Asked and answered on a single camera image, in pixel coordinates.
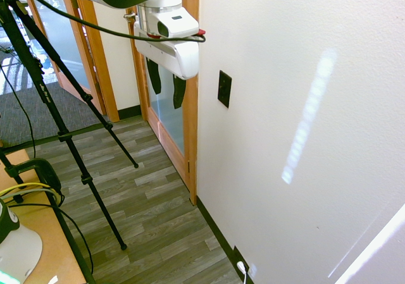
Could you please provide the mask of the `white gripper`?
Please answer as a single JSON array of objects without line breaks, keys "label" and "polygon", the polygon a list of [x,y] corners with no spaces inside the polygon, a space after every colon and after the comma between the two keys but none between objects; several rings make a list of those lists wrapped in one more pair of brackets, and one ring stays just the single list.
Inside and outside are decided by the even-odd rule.
[{"label": "white gripper", "polygon": [[161,93],[159,65],[173,75],[173,107],[182,106],[187,81],[199,72],[199,44],[187,41],[153,42],[135,40],[139,53],[146,57],[146,65],[155,94]]}]

